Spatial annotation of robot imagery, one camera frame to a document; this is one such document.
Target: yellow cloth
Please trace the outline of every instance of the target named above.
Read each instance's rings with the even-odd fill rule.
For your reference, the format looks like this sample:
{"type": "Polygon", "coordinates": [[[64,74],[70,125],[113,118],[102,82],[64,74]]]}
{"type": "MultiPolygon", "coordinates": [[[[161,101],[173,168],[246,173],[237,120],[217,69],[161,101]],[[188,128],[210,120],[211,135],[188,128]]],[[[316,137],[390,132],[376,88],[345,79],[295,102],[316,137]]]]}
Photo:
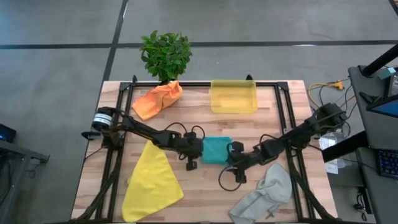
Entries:
{"type": "Polygon", "coordinates": [[[167,85],[160,85],[149,90],[145,96],[134,102],[132,108],[141,119],[147,120],[176,102],[181,95],[182,88],[178,81],[171,81],[167,85]]]}
{"type": "Polygon", "coordinates": [[[132,172],[122,206],[126,222],[136,222],[184,196],[163,150],[148,141],[132,172]]]}

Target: orange cloth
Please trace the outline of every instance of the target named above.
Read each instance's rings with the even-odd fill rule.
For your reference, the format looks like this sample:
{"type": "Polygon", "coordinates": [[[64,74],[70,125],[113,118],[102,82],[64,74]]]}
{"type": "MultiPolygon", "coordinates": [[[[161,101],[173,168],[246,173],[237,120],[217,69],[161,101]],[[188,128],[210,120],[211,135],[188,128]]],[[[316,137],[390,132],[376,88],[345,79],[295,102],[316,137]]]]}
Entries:
{"type": "Polygon", "coordinates": [[[147,120],[157,115],[164,109],[176,102],[182,95],[182,88],[178,81],[171,81],[167,85],[158,86],[137,99],[132,108],[138,116],[147,120]]]}

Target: teal cloth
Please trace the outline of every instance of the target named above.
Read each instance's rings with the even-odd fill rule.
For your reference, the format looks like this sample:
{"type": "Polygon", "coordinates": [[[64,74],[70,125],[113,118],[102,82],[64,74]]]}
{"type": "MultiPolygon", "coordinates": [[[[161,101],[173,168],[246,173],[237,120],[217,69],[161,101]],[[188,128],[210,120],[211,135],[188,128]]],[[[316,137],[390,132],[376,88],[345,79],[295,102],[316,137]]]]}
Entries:
{"type": "Polygon", "coordinates": [[[205,137],[201,162],[203,164],[228,164],[226,145],[231,142],[232,139],[227,136],[205,137]]]}

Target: computer monitor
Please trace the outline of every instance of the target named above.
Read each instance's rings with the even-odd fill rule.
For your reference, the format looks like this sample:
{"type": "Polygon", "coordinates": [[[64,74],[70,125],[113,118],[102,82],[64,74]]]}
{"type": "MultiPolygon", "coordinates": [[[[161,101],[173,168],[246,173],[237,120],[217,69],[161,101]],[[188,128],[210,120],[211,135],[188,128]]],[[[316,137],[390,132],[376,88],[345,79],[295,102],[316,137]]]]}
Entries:
{"type": "Polygon", "coordinates": [[[366,110],[398,118],[398,95],[368,105],[366,110]]]}

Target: keyboard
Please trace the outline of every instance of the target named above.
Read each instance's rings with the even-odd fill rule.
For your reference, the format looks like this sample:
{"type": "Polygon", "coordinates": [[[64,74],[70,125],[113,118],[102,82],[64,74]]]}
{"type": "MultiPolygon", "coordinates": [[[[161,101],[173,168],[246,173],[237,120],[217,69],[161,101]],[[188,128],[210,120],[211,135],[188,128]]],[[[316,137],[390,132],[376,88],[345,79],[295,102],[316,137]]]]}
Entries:
{"type": "Polygon", "coordinates": [[[398,151],[377,150],[377,154],[378,174],[398,179],[398,151]]]}

